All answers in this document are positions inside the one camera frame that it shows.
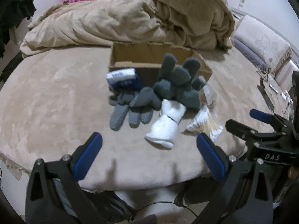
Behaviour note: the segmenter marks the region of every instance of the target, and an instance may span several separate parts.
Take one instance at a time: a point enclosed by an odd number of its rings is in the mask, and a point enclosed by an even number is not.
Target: gray glove
[[[193,57],[188,58],[183,66],[175,66],[176,63],[173,54],[165,54],[153,90],[163,99],[176,100],[187,108],[199,110],[201,101],[198,91],[206,84],[196,76],[201,63]]]
[[[161,108],[161,100],[150,87],[144,87],[140,92],[122,90],[109,97],[109,104],[115,106],[110,118],[110,128],[114,131],[121,128],[128,112],[130,127],[137,128],[140,122],[150,123],[153,109]]]

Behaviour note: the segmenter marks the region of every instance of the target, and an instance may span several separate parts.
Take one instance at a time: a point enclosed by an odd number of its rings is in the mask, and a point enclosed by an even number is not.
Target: metal screw
[[[257,162],[258,162],[259,165],[264,164],[264,161],[263,161],[261,158],[258,158],[258,159],[257,159]]]
[[[63,161],[68,161],[70,159],[71,159],[71,155],[69,155],[69,154],[65,154],[65,155],[62,156]]]
[[[235,162],[237,158],[234,155],[229,155],[228,160],[230,160],[231,162]]]
[[[39,158],[38,160],[36,160],[36,164],[37,165],[41,165],[43,163],[44,160],[42,160],[41,158]]]

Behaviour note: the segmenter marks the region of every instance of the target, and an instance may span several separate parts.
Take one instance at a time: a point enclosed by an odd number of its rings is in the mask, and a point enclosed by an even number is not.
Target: black cable
[[[146,206],[140,208],[140,209],[137,210],[135,213],[137,213],[137,212],[139,212],[139,211],[143,210],[144,208],[149,207],[149,206],[151,206],[151,205],[154,205],[154,204],[164,204],[164,203],[169,203],[169,204],[174,204],[174,205],[175,205],[174,202],[170,202],[170,201],[157,201],[157,202],[153,202],[153,203],[151,203],[151,204],[148,204],[148,205],[146,205]],[[188,208],[188,207],[186,207],[186,206],[182,206],[182,207],[183,207],[183,208],[186,208],[186,209],[189,210],[189,211],[191,211],[192,214],[193,214],[194,216],[197,217],[197,215],[195,214],[195,212],[192,211],[190,208]],[[130,217],[128,218],[128,222],[132,221],[132,220],[131,220],[131,217],[132,217],[132,214],[131,214]]]

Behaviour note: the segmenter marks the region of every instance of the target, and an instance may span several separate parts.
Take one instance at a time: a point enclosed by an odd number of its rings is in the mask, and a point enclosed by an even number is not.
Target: white floor
[[[3,193],[11,206],[19,215],[25,214],[26,187],[29,180],[27,174],[23,173],[19,181],[1,163]],[[182,184],[172,185],[165,188],[140,190],[140,191],[118,191],[116,194],[135,209],[140,209],[156,201],[174,201]],[[197,215],[204,209],[206,203],[189,206]],[[187,209],[180,208],[170,203],[151,205],[137,214],[137,218],[150,214],[158,216],[159,223],[174,223],[177,219],[185,219],[185,223],[191,223],[195,216]]]

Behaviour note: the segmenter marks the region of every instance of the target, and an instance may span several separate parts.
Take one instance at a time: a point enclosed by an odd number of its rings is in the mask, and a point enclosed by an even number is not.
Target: blue pad
[[[251,118],[257,119],[257,120],[259,120],[261,122],[264,122],[266,124],[271,124],[274,120],[273,115],[261,112],[261,111],[256,110],[256,109],[250,110],[249,115],[250,115]]]
[[[87,142],[77,148],[74,152],[73,157],[79,153],[78,160],[75,162],[73,167],[74,180],[79,181],[85,178],[88,170],[90,169],[93,161],[95,160],[98,152],[102,148],[103,138],[100,133],[93,133]]]
[[[228,171],[227,155],[205,133],[197,136],[196,145],[216,181],[223,182]]]

